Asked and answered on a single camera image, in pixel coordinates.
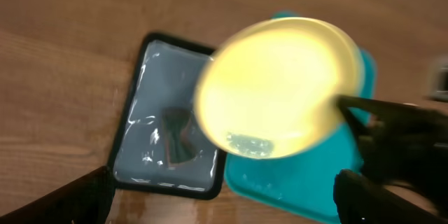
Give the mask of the dark green sponge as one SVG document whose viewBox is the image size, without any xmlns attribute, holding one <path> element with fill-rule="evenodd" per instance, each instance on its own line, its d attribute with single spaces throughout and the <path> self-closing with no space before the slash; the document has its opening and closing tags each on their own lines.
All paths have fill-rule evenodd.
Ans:
<svg viewBox="0 0 448 224">
<path fill-rule="evenodd" d="M 165 150 L 170 166 L 189 162 L 196 157 L 196 149 L 189 140 L 191 112 L 180 107 L 162 110 L 162 131 Z"/>
</svg>

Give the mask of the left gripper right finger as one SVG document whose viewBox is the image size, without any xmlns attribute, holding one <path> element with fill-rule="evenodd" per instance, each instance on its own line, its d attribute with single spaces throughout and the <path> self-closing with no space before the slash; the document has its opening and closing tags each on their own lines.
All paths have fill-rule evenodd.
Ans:
<svg viewBox="0 0 448 224">
<path fill-rule="evenodd" d="M 443 224 L 445 220 L 351 170 L 335 177 L 333 199 L 340 223 Z"/>
</svg>

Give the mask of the green rimmed plate top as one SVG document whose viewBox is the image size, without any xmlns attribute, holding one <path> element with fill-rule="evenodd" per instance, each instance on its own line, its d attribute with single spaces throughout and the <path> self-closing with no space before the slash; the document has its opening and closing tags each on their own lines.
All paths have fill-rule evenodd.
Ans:
<svg viewBox="0 0 448 224">
<path fill-rule="evenodd" d="M 343 119 L 335 100 L 356 96 L 365 68 L 354 40 L 310 17 L 256 23 L 211 56 L 194 94 L 197 124 L 224 151 L 276 159 L 325 141 Z"/>
</svg>

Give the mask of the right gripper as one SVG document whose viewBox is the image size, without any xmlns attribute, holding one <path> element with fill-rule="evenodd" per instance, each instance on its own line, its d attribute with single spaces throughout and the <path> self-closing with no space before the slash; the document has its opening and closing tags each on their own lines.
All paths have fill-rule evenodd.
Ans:
<svg viewBox="0 0 448 224">
<path fill-rule="evenodd" d="M 407 184 L 447 213 L 447 115 L 416 106 L 340 95 L 336 106 L 356 137 L 361 172 L 379 185 Z M 366 127 L 351 112 L 377 116 Z"/>
</svg>

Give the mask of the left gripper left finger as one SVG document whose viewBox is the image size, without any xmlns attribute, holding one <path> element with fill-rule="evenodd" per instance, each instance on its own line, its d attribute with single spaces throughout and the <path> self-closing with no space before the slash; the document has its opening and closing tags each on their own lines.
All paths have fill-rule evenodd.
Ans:
<svg viewBox="0 0 448 224">
<path fill-rule="evenodd" d="M 102 224 L 116 187 L 111 170 L 100 167 L 1 217 L 1 224 Z"/>
</svg>

